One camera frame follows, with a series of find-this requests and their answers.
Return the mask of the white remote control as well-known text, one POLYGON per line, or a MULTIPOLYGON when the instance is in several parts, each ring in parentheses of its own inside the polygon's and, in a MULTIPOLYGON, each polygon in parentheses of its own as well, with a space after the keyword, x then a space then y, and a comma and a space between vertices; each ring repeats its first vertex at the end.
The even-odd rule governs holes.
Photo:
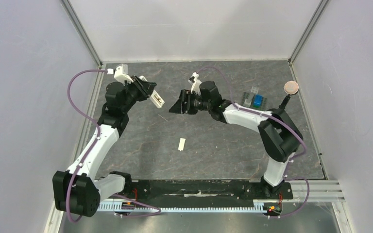
POLYGON ((162 99, 162 97, 158 94, 156 90, 154 90, 152 95, 147 99, 149 99, 157 108, 162 108, 165 103, 165 101, 162 99))

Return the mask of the white battery cover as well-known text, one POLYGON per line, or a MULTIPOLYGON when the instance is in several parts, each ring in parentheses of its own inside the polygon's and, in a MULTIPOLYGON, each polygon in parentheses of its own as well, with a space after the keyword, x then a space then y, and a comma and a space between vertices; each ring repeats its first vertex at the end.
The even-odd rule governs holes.
POLYGON ((180 138, 179 144, 178 144, 178 150, 179 151, 183 151, 184 150, 185 142, 186 142, 185 138, 180 138))

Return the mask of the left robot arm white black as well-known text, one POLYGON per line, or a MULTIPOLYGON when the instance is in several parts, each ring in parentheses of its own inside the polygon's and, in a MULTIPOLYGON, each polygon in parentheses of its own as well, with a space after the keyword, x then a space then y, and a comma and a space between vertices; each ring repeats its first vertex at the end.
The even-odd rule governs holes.
POLYGON ((95 179, 107 153, 125 130, 130 109, 151 98, 157 86, 143 76, 133 76, 132 80, 112 82, 106 87, 105 103, 92 138, 74 163, 52 178, 55 207, 66 212, 70 222, 93 216, 100 202, 114 194, 128 198, 133 192, 129 173, 112 171, 100 180, 95 179))

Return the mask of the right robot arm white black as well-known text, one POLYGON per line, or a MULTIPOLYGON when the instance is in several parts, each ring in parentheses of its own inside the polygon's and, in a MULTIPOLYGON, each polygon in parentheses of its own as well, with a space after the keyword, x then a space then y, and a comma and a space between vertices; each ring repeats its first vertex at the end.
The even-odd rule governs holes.
POLYGON ((255 111, 224 99, 213 81, 199 85, 199 91, 182 89, 178 100, 169 109, 173 114, 195 115, 207 111, 225 124, 242 126, 258 133, 269 161, 261 178, 261 192, 274 198, 281 191, 289 160, 302 145, 303 136, 282 108, 255 111))

